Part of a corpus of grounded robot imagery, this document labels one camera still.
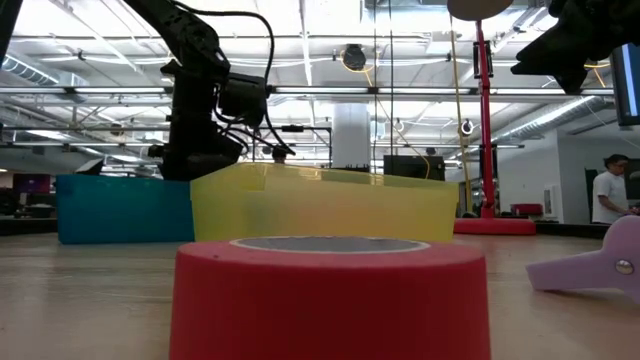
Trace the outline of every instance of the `red pole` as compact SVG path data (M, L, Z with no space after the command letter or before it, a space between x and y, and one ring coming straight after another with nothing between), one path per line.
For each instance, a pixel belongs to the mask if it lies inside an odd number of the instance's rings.
M493 218L495 216L495 193L493 187L493 156L491 148L491 111L489 107L489 64L487 48L484 44L484 33L482 32L482 21L476 22L476 32L479 43L480 54L480 112L482 119L482 156L484 157L484 172L482 174L483 190L486 200L482 205L482 218Z

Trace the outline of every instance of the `yellow plastic bin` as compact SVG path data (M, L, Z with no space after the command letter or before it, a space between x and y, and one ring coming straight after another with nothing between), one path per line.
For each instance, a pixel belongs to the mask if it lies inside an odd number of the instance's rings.
M196 241L370 236L449 242L458 186L251 163L192 181L191 202Z

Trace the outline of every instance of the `blue plastic bin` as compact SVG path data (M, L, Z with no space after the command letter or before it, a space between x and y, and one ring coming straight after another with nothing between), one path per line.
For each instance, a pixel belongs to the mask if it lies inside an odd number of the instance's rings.
M194 241L189 183L59 175L58 236L63 244Z

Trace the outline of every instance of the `yellow cable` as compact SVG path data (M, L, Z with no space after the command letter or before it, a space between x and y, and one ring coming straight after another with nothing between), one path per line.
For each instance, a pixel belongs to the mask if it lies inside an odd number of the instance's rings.
M460 156L462 159L462 169L464 171L464 189L465 189L465 203L467 205L467 212L473 211L471 204L471 181L469 181L469 168L467 167L467 151L464 147L462 136L462 111L460 110L460 84L458 83L458 61L456 57L456 41L455 32L453 31L453 16L449 15L449 22L451 24L451 55L453 57L453 78L456 85L456 105L458 108L458 140L460 141Z
M604 80L602 80L602 76L600 76L600 73L598 72L598 69L593 69L593 72L596 74L596 77L598 78L598 81L600 81L600 85L602 85L602 87L607 87L607 85L604 83Z
M380 104L380 108L382 109L382 112L384 112L384 115L387 117L387 119L391 123L392 134L393 134L393 130L395 130L398 133L398 135L400 135L402 140L404 140L406 145L409 146L409 148L411 148L411 150L413 150L416 154L418 154L418 156L420 156L422 160L424 160L424 162L427 164L427 176L425 176L425 179L429 179L429 174L431 173L431 164L429 164L429 160L424 155L422 155L420 151L416 150L413 146L411 146L411 144L409 144L409 141L407 141L407 139L405 139L402 133L400 133L400 130L396 129L395 125L393 124L393 119L391 119L391 117L389 116L389 113L387 113L387 110L384 108L384 105L382 105L382 102L380 101L380 99L378 99L378 103Z
M369 76L368 72L364 73L367 76L367 81L369 82L369 87L373 87L373 83L371 82L371 76Z
M611 66L611 64L603 64L603 65L585 65L584 67L589 68L589 69L602 69L605 67L609 67Z
M376 61L374 61L374 64L373 64L370 68L368 68L368 69L362 69L362 70L351 70L351 69L349 69L349 68L347 67L347 65L345 65L345 63L344 63L344 50L342 50L342 51L340 52L340 63L342 64L342 66L344 66L344 68L345 68L345 69L347 69L347 70L348 70L348 71L350 71L350 72L355 72L355 73L362 73L362 72L363 72L363 73L365 73L365 74L366 74L366 73L368 73L369 71L373 70L373 68L375 68L375 67L376 67L376 64L375 64L375 63L376 63L377 61L378 61L378 55L376 54Z
M367 77L367 82L369 83L370 87L373 87L373 83L371 82L371 77L369 76L369 72L371 70L373 70L373 68L376 66L375 64L370 67L367 70L360 70L360 71L355 71L355 70L351 70L347 67L347 65L344 64L344 50L340 53L340 62L342 63L342 66L344 66L345 69L349 70L350 72L354 72L354 73L364 73L364 75ZM425 179L429 179L429 174L431 173L431 164L429 164L429 160L424 157L424 155L422 155L422 153L420 153L418 150L416 150L413 146L411 146L409 144L409 141L407 141L407 139L405 139L405 137L400 133L400 131L398 129L396 129L395 125L393 124L393 119L391 119L391 117L389 116L389 114L387 113L387 110L384 108L384 106L382 105L382 102L380 101L380 99L378 99L378 103L380 104L380 108L382 109L382 111L384 112L385 116L387 117L387 119L389 120L389 123L391 124L391 132L393 134L393 130L395 130L398 135L400 135L400 137L402 138L402 140L404 140L404 142L409 146L409 148L411 148L411 150L413 150L416 154L418 154L418 156L420 156L422 158L422 160L424 160L424 162L427 164L427 176L425 177Z

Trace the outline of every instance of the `white t-shirt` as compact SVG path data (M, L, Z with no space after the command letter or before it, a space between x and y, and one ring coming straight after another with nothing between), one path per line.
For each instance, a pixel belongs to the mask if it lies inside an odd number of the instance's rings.
M593 180L593 222L613 224L622 217L622 214L602 206L598 200L600 195L608 197L612 203L620 208L629 208L624 176L616 176L605 171Z

